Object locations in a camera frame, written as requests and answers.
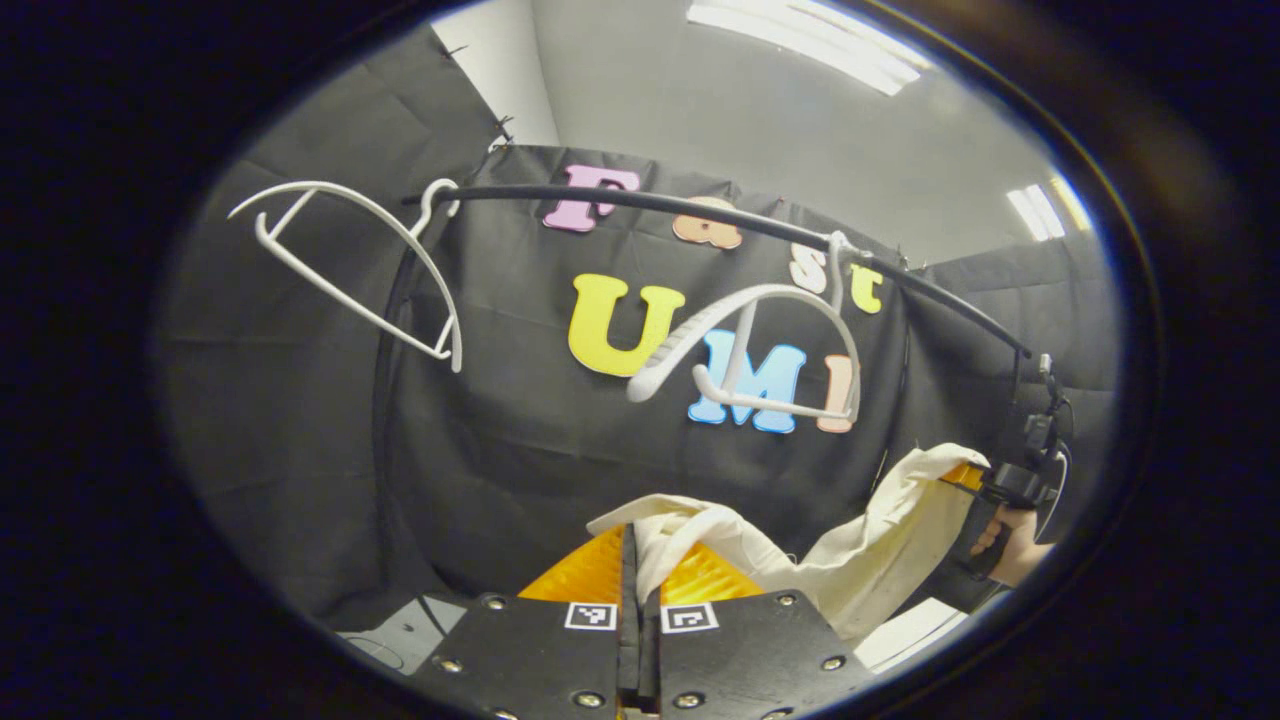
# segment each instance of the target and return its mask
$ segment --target black fabric curtain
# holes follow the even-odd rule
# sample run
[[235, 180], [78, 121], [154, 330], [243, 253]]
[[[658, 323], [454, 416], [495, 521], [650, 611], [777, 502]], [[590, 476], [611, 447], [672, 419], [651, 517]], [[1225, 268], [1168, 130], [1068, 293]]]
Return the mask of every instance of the black fabric curtain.
[[[776, 195], [627, 155], [511, 146], [492, 152], [472, 183], [563, 184], [573, 165], [634, 172], [640, 178], [634, 190], [710, 196], [819, 232], [842, 229], [859, 247], [900, 260]], [[906, 340], [899, 288], [888, 281], [876, 286], [879, 306], [869, 314], [852, 301], [850, 269], [842, 270], [842, 316], [861, 363], [861, 410], [850, 432], [823, 432], [799, 416], [786, 434], [762, 432], [753, 420], [700, 423], [690, 418], [700, 397], [690, 368], [707, 363], [709, 350], [695, 350], [648, 402], [627, 401], [625, 377], [584, 366], [570, 347], [575, 278], [626, 283], [608, 341], [630, 350], [648, 311], [641, 288], [685, 296], [675, 329], [733, 291], [795, 286], [791, 245], [750, 232], [731, 249], [686, 242], [675, 234], [672, 215], [622, 206], [589, 232], [572, 232], [547, 227], [556, 208], [554, 201], [463, 204], [433, 250], [454, 288], [463, 370], [453, 375], [445, 363], [402, 351], [389, 372], [388, 480], [440, 575], [466, 593], [518, 591], [589, 539], [586, 521], [648, 493], [730, 505], [797, 553], [860, 514], [897, 404]], [[443, 301], [425, 268], [413, 258], [406, 263], [393, 315], [415, 334], [434, 337]], [[732, 331], [736, 316], [721, 327]], [[748, 348], [758, 370], [780, 345], [805, 354], [795, 400], [822, 407], [824, 359], [845, 352], [829, 322], [795, 301], [762, 302]]]
[[[270, 256], [252, 220], [227, 219], [292, 179], [346, 184], [412, 224], [406, 188], [463, 181], [494, 115], [422, 23], [317, 87], [211, 187], [177, 245], [156, 365], [174, 452], [251, 569], [335, 629], [376, 625], [433, 582], [394, 497], [379, 492], [371, 418], [379, 331]], [[381, 311], [404, 245], [358, 208], [317, 196], [282, 237]]]

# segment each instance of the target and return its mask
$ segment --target white ceiling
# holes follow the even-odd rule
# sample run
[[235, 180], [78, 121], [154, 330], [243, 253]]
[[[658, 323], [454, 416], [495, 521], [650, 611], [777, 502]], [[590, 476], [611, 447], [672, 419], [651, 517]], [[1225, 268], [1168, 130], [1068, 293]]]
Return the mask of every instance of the white ceiling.
[[1005, 193], [1047, 187], [1051, 161], [993, 101], [937, 67], [886, 97], [787, 50], [692, 26], [690, 1], [532, 0], [563, 145], [777, 192], [901, 246], [913, 266], [1033, 242]]

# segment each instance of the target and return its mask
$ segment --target yellow letter u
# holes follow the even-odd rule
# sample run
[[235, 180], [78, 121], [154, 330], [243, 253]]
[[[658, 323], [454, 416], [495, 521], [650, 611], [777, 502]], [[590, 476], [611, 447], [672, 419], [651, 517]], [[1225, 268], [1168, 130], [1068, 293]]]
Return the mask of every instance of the yellow letter u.
[[671, 318], [676, 307], [685, 304], [685, 296], [668, 287], [640, 288], [640, 297], [649, 304], [640, 343], [634, 350], [617, 350], [609, 345], [609, 320], [618, 299], [627, 295], [627, 283], [588, 273], [573, 278], [573, 287], [577, 288], [577, 305], [568, 322], [570, 351], [588, 368], [623, 378], [640, 372], [644, 361], [667, 340]]

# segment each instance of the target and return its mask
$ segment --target human hand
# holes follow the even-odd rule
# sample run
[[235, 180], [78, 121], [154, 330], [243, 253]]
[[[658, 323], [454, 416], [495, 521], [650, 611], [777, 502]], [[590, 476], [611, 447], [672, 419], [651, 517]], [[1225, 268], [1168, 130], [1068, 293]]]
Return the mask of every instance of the human hand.
[[987, 577], [1009, 587], [1018, 587], [1053, 546], [1036, 544], [1034, 510], [1014, 510], [1007, 505], [1001, 505], [996, 509], [996, 516], [987, 524], [987, 529], [969, 548], [969, 555], [978, 555], [991, 547], [996, 542], [996, 536], [1000, 534], [1001, 525], [1010, 528], [1009, 542], [1005, 543], [1000, 561]]

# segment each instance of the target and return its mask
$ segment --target white plastic hanger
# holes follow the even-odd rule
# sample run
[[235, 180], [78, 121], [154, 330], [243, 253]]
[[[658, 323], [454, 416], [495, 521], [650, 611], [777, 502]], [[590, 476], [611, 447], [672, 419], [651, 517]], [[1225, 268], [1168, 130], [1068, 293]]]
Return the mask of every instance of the white plastic hanger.
[[[724, 372], [724, 382], [719, 387], [712, 382], [707, 365], [694, 365], [694, 384], [708, 398], [721, 405], [736, 405], [740, 407], [754, 407], [756, 410], [776, 410], [808, 418], [831, 418], [854, 421], [858, 419], [858, 405], [861, 397], [861, 372], [858, 364], [858, 347], [854, 337], [840, 318], [840, 309], [844, 301], [844, 282], [840, 274], [840, 250], [849, 245], [845, 234], [836, 231], [828, 236], [827, 266], [831, 274], [831, 301], [824, 301], [812, 292], [787, 284], [758, 284], [740, 290], [727, 297], [712, 302], [700, 313], [689, 318], [678, 328], [667, 336], [667, 340], [653, 351], [645, 360], [639, 373], [627, 382], [627, 398], [632, 402], [644, 402], [653, 397], [662, 383], [667, 380], [676, 365], [685, 359], [689, 352], [698, 346], [708, 332], [716, 328], [724, 318], [741, 310], [737, 318], [737, 332], [733, 336], [733, 348], [730, 351], [728, 369]], [[753, 397], [735, 392], [739, 378], [742, 377], [742, 364], [746, 361], [746, 343], [751, 337], [751, 325], [755, 323], [755, 306], [762, 300], [774, 297], [787, 297], [812, 305], [822, 311], [831, 320], [845, 342], [849, 359], [854, 368], [854, 377], [849, 383], [849, 395], [845, 398], [845, 407], [840, 413], [826, 409], [806, 407], [794, 402], [780, 402], [765, 397]]]
[[[266, 229], [266, 213], [257, 214], [257, 219], [253, 223], [253, 231], [257, 234], [257, 241], [262, 243], [262, 247], [266, 247], [273, 255], [279, 258], [282, 263], [284, 263], [289, 268], [293, 268], [293, 270], [300, 275], [302, 275], [303, 278], [306, 278], [307, 282], [316, 286], [317, 288], [324, 291], [326, 295], [329, 295], [338, 302], [342, 302], [347, 307], [355, 310], [357, 314], [360, 314], [360, 316], [365, 318], [370, 323], [392, 333], [393, 336], [404, 341], [410, 346], [421, 350], [422, 352], [430, 355], [431, 357], [436, 357], [439, 360], [452, 357], [451, 368], [453, 369], [454, 373], [460, 373], [462, 372], [462, 329], [458, 327], [458, 311], [453, 306], [453, 295], [449, 293], [449, 286], [447, 286], [444, 283], [444, 278], [440, 277], [440, 270], [436, 269], [435, 263], [431, 261], [431, 258], [426, 254], [426, 250], [424, 250], [422, 245], [417, 241], [417, 236], [422, 234], [422, 229], [426, 228], [426, 223], [431, 220], [431, 200], [435, 196], [435, 192], [442, 187], [456, 188], [458, 187], [458, 184], [445, 178], [438, 179], [431, 184], [429, 184], [426, 187], [426, 191], [422, 192], [422, 217], [419, 218], [417, 223], [413, 224], [412, 229], [406, 229], [404, 225], [402, 225], [399, 220], [397, 220], [390, 213], [384, 210], [381, 205], [374, 202], [372, 200], [365, 197], [364, 195], [356, 192], [355, 190], [343, 187], [340, 184], [334, 184], [332, 182], [320, 182], [320, 181], [287, 182], [274, 187], [269, 187], [262, 192], [259, 192], [257, 195], [237, 205], [236, 209], [227, 215], [227, 219], [234, 218], [236, 214], [243, 210], [246, 206], [252, 205], [253, 202], [264, 197], [271, 195], [279, 195], [282, 192], [303, 191], [302, 197], [300, 197], [298, 201], [294, 202], [293, 206], [291, 206], [284, 213], [284, 215], [280, 217], [280, 222], [276, 223], [275, 227], [271, 228], [270, 231]], [[422, 343], [413, 336], [388, 323], [380, 315], [369, 310], [346, 292], [338, 290], [338, 287], [335, 287], [329, 281], [324, 279], [319, 273], [312, 270], [306, 263], [298, 260], [296, 255], [293, 255], [283, 245], [280, 245], [279, 242], [280, 233], [284, 232], [284, 228], [289, 224], [293, 217], [298, 214], [302, 206], [306, 205], [307, 201], [310, 201], [316, 192], [325, 192], [329, 195], [337, 195], [338, 197], [344, 197], [355, 202], [356, 205], [360, 205], [361, 208], [369, 210], [370, 213], [374, 214], [374, 217], [376, 217], [384, 224], [396, 231], [396, 234], [398, 234], [401, 240], [407, 242], [408, 246], [413, 249], [413, 252], [417, 254], [417, 256], [422, 260], [422, 263], [426, 264], [426, 269], [430, 270], [431, 277], [435, 278], [435, 284], [440, 288], [440, 293], [444, 296], [444, 304], [449, 309], [449, 318], [444, 322], [444, 328], [440, 331], [440, 336], [436, 338], [434, 347]], [[461, 205], [461, 202], [458, 202], [457, 200], [451, 202], [449, 206], [444, 210], [445, 214], [452, 218], [454, 214], [457, 214], [458, 205]], [[445, 350], [444, 347], [444, 340], [447, 337], [451, 340], [448, 350]]]

